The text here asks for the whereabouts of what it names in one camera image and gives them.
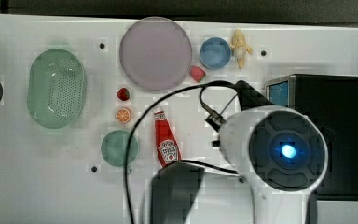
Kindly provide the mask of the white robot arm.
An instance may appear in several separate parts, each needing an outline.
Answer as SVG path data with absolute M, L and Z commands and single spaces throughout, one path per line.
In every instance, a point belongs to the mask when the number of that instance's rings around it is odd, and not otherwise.
M 324 180 L 328 147 L 305 115 L 267 105 L 230 116 L 220 152 L 251 193 L 254 224 L 306 224 L 310 195 Z M 162 168 L 145 193 L 143 224 L 185 224 L 212 174 L 190 162 Z

